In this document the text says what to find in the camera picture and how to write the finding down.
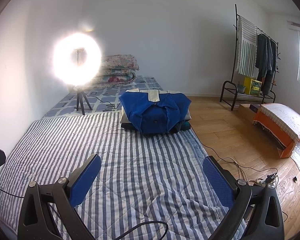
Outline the black tripod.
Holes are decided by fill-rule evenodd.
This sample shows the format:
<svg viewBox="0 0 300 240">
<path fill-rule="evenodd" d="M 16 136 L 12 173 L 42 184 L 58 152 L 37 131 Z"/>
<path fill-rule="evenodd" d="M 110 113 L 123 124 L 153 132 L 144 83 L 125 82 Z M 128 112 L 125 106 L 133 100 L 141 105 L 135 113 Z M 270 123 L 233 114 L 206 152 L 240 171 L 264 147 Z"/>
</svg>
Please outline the black tripod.
<svg viewBox="0 0 300 240">
<path fill-rule="evenodd" d="M 81 110 L 81 114 L 85 115 L 85 107 L 84 103 L 87 104 L 89 110 L 92 110 L 91 104 L 87 98 L 87 94 L 84 92 L 84 90 L 81 87 L 75 86 L 74 90 L 77 93 L 77 100 L 76 100 L 76 105 L 75 105 L 75 110 L 79 111 Z"/>
</svg>

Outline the yellow box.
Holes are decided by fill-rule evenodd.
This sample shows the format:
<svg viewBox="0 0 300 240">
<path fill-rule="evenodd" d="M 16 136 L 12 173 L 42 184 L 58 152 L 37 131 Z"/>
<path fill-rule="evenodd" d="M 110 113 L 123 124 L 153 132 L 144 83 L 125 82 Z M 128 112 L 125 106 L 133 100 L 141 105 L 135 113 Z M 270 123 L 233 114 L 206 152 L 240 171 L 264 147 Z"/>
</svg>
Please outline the yellow box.
<svg viewBox="0 0 300 240">
<path fill-rule="evenodd" d="M 255 80 L 251 77 L 245 77 L 243 83 L 245 90 L 244 93 L 247 95 L 259 96 L 262 82 Z"/>
</svg>

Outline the striped hanging towel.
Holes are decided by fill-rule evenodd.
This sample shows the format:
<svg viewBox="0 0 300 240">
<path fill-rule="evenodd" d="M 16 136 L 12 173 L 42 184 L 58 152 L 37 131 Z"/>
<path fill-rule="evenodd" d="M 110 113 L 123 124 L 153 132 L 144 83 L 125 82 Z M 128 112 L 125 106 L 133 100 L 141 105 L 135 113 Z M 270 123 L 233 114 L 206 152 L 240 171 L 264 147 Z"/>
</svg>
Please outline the striped hanging towel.
<svg viewBox="0 0 300 240">
<path fill-rule="evenodd" d="M 249 20 L 238 16 L 236 68 L 238 74 L 253 77 L 257 59 L 257 27 Z"/>
</svg>

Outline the dark navy folded garment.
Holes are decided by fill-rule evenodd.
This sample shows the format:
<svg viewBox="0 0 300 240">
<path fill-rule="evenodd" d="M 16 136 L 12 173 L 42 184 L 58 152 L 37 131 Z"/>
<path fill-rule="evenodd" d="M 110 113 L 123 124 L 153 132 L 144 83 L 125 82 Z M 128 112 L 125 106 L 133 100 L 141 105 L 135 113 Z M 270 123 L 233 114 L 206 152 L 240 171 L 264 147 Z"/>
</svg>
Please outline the dark navy folded garment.
<svg viewBox="0 0 300 240">
<path fill-rule="evenodd" d="M 137 129 L 131 124 L 131 123 L 122 123 L 121 128 L 129 130 L 129 131 L 137 131 Z M 191 129 L 191 125 L 188 121 L 185 122 L 179 122 L 176 124 L 170 131 L 169 133 L 178 133 L 179 131 L 187 131 Z"/>
</svg>

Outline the striped blue white quilt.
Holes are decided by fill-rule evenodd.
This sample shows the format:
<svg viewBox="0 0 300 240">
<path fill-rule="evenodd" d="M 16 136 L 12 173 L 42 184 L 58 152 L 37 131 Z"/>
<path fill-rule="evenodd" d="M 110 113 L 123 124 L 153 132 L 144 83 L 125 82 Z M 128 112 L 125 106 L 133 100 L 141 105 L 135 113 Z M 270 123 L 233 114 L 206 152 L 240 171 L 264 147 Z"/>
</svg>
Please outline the striped blue white quilt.
<svg viewBox="0 0 300 240">
<path fill-rule="evenodd" d="M 92 154 L 101 169 L 77 213 L 96 239 L 208 239 L 226 215 L 203 171 L 207 153 L 193 130 L 141 135 L 120 114 L 34 121 L 0 173 L 0 219 L 17 231 L 28 183 L 52 184 Z"/>
</svg>

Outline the beige and blue jacket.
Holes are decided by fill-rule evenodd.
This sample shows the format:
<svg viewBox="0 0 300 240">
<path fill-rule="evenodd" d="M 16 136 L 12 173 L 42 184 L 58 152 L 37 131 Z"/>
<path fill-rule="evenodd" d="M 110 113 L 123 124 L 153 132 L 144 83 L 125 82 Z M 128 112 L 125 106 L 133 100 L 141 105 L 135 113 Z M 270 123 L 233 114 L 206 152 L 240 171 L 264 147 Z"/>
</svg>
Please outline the beige and blue jacket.
<svg viewBox="0 0 300 240">
<path fill-rule="evenodd" d="M 191 100 L 181 92 L 130 89 L 120 96 L 120 123 L 131 123 L 143 135 L 165 134 L 191 120 Z"/>
</svg>

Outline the dark hanging clothes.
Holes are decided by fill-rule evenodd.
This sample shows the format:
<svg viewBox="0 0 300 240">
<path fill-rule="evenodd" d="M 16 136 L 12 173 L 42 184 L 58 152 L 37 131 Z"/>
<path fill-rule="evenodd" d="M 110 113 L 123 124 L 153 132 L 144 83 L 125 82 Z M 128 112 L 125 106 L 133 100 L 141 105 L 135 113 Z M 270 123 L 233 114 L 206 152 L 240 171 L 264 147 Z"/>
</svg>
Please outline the dark hanging clothes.
<svg viewBox="0 0 300 240">
<path fill-rule="evenodd" d="M 258 35 L 256 68 L 257 80 L 262 82 L 261 91 L 268 95 L 277 69 L 277 44 L 265 34 Z"/>
</svg>

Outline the folded floral comforter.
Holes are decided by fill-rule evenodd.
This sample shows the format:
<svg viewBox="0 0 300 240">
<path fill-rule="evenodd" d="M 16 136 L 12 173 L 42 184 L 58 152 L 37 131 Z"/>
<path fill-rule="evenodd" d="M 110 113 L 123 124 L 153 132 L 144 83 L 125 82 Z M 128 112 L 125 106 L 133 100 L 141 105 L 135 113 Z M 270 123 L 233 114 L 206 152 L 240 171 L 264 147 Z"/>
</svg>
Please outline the folded floral comforter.
<svg viewBox="0 0 300 240">
<path fill-rule="evenodd" d="M 91 87 L 126 85 L 136 79 L 139 65 L 132 55 L 110 55 L 101 60 L 97 75 L 90 81 Z"/>
</svg>

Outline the checkered blue bed sheet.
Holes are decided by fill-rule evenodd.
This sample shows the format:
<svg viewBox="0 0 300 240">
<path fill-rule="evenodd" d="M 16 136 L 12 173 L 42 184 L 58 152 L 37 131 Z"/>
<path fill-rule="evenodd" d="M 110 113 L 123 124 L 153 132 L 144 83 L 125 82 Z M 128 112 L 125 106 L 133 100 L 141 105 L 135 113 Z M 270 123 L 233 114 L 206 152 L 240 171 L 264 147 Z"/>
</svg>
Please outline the checkered blue bed sheet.
<svg viewBox="0 0 300 240">
<path fill-rule="evenodd" d="M 88 102 L 84 102 L 85 114 L 119 112 L 121 110 L 121 102 L 119 97 L 129 89 L 162 89 L 159 83 L 153 77 L 138 76 L 136 80 L 124 86 L 113 86 L 107 88 L 94 88 L 86 90 Z M 81 115 L 81 110 L 77 103 L 77 93 L 71 92 L 58 102 L 43 117 L 45 119 L 57 118 L 61 116 Z"/>
</svg>

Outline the black clothes rack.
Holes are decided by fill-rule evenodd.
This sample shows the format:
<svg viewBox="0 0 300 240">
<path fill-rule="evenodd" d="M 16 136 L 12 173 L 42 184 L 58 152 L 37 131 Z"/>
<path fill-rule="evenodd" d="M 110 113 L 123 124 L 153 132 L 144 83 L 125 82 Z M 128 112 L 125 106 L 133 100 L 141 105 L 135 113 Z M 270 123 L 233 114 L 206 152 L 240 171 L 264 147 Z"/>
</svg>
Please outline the black clothes rack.
<svg viewBox="0 0 300 240">
<path fill-rule="evenodd" d="M 275 102 L 279 43 L 255 24 L 236 14 L 235 55 L 231 79 L 223 82 L 219 98 L 233 110 L 239 101 Z"/>
</svg>

